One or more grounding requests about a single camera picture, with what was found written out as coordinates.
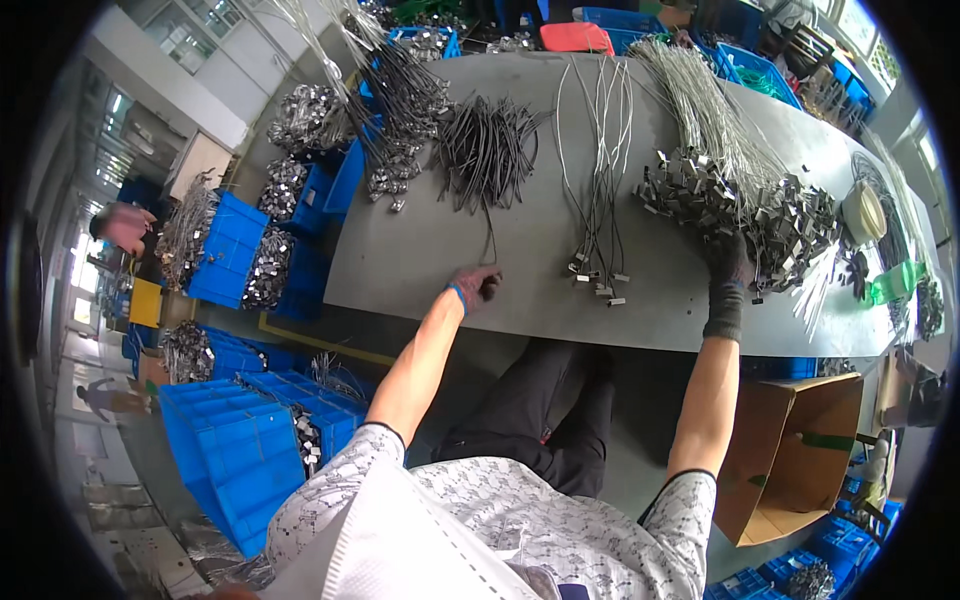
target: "concrete floor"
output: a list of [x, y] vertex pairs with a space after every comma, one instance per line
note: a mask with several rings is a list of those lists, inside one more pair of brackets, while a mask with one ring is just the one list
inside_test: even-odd
[[[335, 37], [329, 38], [324, 33], [321, 42], [335, 60], [347, 63], [337, 56], [345, 53], [346, 48], [340, 48]], [[279, 98], [299, 81], [324, 80], [319, 64], [310, 56], [304, 57], [293, 73], [264, 109], [259, 122], [252, 128], [246, 152], [234, 173], [225, 179], [231, 191], [249, 204], [256, 203], [266, 181], [267, 162], [283, 156], [282, 151], [267, 141], [264, 133], [266, 125], [276, 114]], [[255, 313], [202, 303], [197, 319], [243, 337], [283, 341], [258, 329], [259, 315]], [[323, 314], [310, 323], [276, 317], [269, 317], [267, 323], [317, 340], [388, 356], [397, 356], [418, 326], [417, 322], [410, 320], [337, 306], [326, 306]], [[429, 462], [430, 450], [446, 430], [472, 410], [496, 378], [520, 355], [526, 341], [521, 336], [461, 329], [450, 352], [437, 397], [411, 444], [409, 466]], [[316, 351], [315, 348], [299, 349]], [[600, 498], [626, 515], [636, 517], [653, 500], [664, 481], [666, 457], [695, 355], [633, 348], [614, 348], [612, 353], [616, 362], [617, 394], [606, 483]], [[340, 358], [356, 376], [370, 381], [379, 381], [386, 372], [382, 365], [350, 356]], [[872, 362], [873, 359], [867, 359], [857, 361], [857, 365], [866, 370]], [[665, 378], [664, 373], [675, 374]], [[876, 396], [876, 372], [868, 376], [864, 392], [866, 406], [861, 411], [861, 431], [869, 432]], [[564, 407], [558, 406], [551, 413], [553, 423], [559, 422], [563, 413]], [[123, 433], [134, 466], [168, 522], [197, 519], [199, 507], [180, 482], [159, 411], [146, 418], [128, 420]], [[734, 548], [713, 526], [708, 546], [708, 580], [720, 581], [740, 568], [761, 564], [796, 547], [807, 535], [808, 532], [803, 530], [782, 540]]]

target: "cardboard box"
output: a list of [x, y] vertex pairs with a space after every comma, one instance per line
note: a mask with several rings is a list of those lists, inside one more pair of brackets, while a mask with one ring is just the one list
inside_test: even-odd
[[734, 545], [782, 538], [833, 508], [862, 394], [859, 373], [741, 383], [713, 513]]
[[170, 383], [170, 373], [163, 369], [162, 355], [155, 348], [140, 350], [140, 371], [138, 375], [136, 382], [140, 388], [139, 391], [146, 392], [151, 396], [156, 393], [156, 388]]

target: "white shirt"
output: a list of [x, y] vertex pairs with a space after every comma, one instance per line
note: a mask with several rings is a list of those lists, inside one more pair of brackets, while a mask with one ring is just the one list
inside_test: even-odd
[[[386, 427], [360, 427], [274, 515], [266, 554], [277, 573], [347, 506], [372, 465], [400, 465], [403, 454], [398, 436]], [[498, 556], [540, 566], [557, 584], [583, 585], [590, 598], [703, 596], [716, 496], [708, 473], [691, 471], [668, 482], [641, 527], [604, 502], [556, 492], [511, 459], [469, 458], [410, 472], [428, 497]], [[389, 508], [389, 497], [383, 502]]]

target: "hand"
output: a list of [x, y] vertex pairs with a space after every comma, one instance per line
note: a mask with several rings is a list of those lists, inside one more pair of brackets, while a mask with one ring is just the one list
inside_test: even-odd
[[707, 245], [707, 267], [710, 287], [735, 282], [741, 288], [749, 287], [756, 279], [754, 263], [747, 256], [747, 241], [743, 233], [720, 235]]
[[710, 310], [704, 325], [704, 338], [740, 341], [743, 290], [756, 279], [754, 265], [747, 256], [747, 242], [739, 231], [721, 235], [707, 246], [710, 271]]
[[446, 287], [452, 287], [457, 291], [464, 304], [464, 316], [466, 316], [484, 303], [493, 300], [496, 288], [502, 280], [503, 272], [496, 265], [467, 267], [454, 274]]

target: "black pants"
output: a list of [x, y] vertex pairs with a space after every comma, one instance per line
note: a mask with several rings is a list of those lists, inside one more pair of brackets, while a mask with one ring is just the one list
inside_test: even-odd
[[[570, 412], [545, 444], [551, 403], [584, 385]], [[613, 405], [612, 364], [602, 349], [531, 339], [467, 420], [441, 442], [435, 458], [512, 458], [567, 495], [596, 497], [603, 487]]]

